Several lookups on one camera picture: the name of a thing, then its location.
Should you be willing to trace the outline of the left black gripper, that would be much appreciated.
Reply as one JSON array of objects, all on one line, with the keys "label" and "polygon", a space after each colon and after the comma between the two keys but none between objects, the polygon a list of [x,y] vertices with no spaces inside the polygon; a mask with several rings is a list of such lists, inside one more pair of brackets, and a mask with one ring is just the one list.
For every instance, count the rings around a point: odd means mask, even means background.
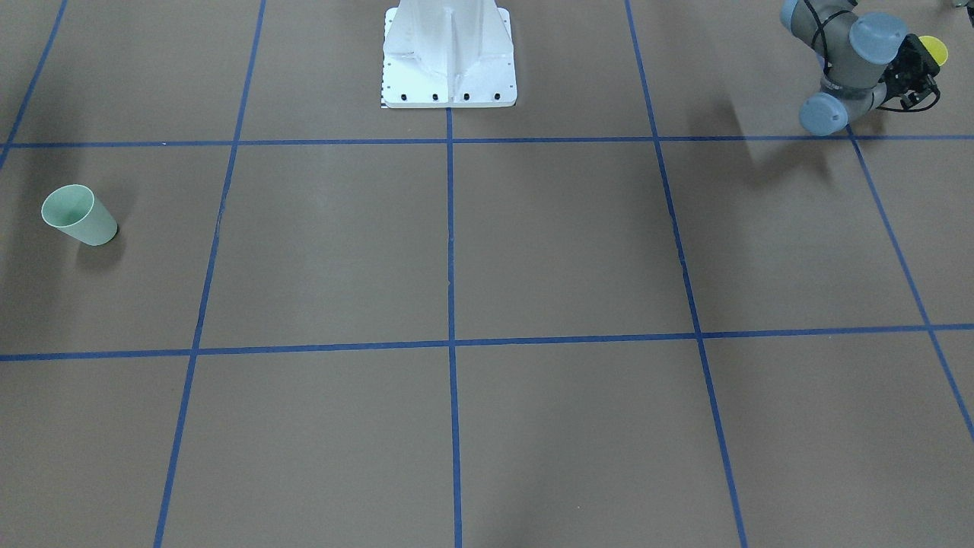
[{"label": "left black gripper", "polygon": [[908,34],[899,46],[897,55],[883,73],[886,85],[884,109],[898,100],[898,109],[931,109],[939,103],[941,92],[935,77],[941,65],[921,41],[921,37]]}]

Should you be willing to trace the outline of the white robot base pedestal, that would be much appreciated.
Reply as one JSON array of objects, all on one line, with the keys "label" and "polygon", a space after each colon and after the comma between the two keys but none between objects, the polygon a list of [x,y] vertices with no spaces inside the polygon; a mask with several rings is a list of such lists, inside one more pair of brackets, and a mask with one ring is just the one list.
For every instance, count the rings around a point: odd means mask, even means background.
[{"label": "white robot base pedestal", "polygon": [[517,103],[514,31],[494,1],[400,1],[386,10],[380,104],[390,109]]}]

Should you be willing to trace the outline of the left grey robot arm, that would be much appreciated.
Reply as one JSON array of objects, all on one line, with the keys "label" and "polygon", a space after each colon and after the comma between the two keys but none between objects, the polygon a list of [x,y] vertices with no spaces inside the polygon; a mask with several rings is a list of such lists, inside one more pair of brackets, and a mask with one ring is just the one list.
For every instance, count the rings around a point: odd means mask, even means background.
[{"label": "left grey robot arm", "polygon": [[821,58],[819,90],[801,104],[799,121],[826,136],[874,110],[923,112],[939,104],[936,82],[946,46],[908,31],[901,18],[856,1],[784,1],[783,28]]}]

